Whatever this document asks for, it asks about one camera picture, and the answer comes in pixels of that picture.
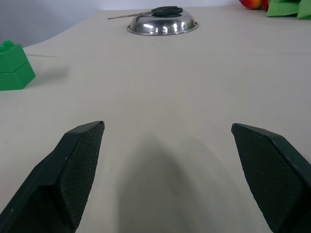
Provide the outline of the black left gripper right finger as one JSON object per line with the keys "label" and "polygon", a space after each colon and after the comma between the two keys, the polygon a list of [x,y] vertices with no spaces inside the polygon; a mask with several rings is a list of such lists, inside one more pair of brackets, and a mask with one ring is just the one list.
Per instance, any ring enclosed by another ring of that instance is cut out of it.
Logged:
{"label": "black left gripper right finger", "polygon": [[274,233],[311,231],[311,165],[281,135],[234,123],[242,169],[265,221]]}

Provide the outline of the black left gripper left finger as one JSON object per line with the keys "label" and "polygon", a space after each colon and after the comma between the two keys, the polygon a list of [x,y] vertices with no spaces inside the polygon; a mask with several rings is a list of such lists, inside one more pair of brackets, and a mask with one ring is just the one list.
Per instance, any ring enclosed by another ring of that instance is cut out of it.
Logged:
{"label": "black left gripper left finger", "polygon": [[74,233],[92,189],[105,125],[66,132],[0,214],[2,233]]}

